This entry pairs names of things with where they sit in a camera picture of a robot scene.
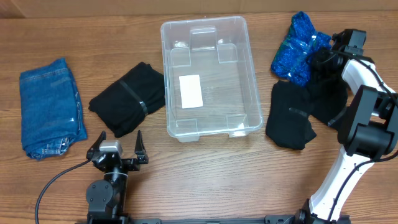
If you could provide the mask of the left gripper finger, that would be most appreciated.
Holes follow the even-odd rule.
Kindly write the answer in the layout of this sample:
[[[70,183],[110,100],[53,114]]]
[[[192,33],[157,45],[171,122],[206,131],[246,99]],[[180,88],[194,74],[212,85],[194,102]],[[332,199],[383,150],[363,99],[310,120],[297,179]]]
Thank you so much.
[[[137,156],[137,159],[147,159],[147,153],[143,143],[142,132],[140,130],[138,130],[137,132],[134,152]]]
[[[86,158],[92,159],[94,154],[99,151],[100,144],[106,139],[106,131],[102,131],[94,144],[87,150]]]

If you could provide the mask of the blue sparkly garment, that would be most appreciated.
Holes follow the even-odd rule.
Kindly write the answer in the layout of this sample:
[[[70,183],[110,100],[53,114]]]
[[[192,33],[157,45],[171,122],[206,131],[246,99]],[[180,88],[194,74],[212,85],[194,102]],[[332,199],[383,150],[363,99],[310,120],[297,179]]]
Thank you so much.
[[[310,64],[320,49],[330,49],[331,36],[317,31],[310,17],[300,11],[291,18],[291,25],[271,64],[279,78],[305,86],[312,73]]]

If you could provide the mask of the black garment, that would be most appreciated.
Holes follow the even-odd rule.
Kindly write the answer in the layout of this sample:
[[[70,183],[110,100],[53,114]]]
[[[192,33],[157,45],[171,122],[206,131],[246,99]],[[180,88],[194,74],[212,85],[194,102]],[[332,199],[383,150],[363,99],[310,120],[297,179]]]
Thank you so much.
[[[307,84],[313,110],[311,115],[330,128],[339,130],[346,111],[348,92],[339,78],[313,80]]]
[[[88,109],[120,138],[164,105],[164,75],[141,62],[94,97]]]
[[[317,136],[308,120],[312,111],[307,89],[279,80],[271,92],[266,135],[280,147],[304,149]]]

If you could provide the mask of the blue denim jeans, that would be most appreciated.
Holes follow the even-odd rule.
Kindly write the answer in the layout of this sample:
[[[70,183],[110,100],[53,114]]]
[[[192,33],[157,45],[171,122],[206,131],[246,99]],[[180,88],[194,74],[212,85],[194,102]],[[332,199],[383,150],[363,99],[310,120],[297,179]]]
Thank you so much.
[[[80,94],[65,59],[22,72],[19,89],[21,142],[29,158],[61,156],[88,138]]]

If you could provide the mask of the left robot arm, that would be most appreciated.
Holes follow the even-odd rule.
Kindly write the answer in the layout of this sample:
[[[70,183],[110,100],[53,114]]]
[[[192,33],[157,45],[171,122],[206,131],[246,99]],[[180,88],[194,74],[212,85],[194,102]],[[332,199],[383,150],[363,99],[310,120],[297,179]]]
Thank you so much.
[[[121,143],[118,140],[107,140],[105,132],[100,134],[87,151],[86,158],[104,173],[102,179],[92,182],[86,190],[88,223],[133,222],[124,211],[128,173],[139,171],[141,165],[149,163],[140,131],[134,148],[136,157],[123,159],[122,152]]]

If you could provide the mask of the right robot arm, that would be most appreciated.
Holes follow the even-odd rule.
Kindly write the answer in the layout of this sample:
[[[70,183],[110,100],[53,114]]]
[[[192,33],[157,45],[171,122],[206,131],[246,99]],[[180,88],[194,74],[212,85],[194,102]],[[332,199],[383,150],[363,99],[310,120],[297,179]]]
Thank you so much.
[[[364,173],[397,157],[397,93],[359,53],[341,56],[341,77],[354,93],[338,130],[340,150],[320,188],[287,223],[349,223],[341,209]]]

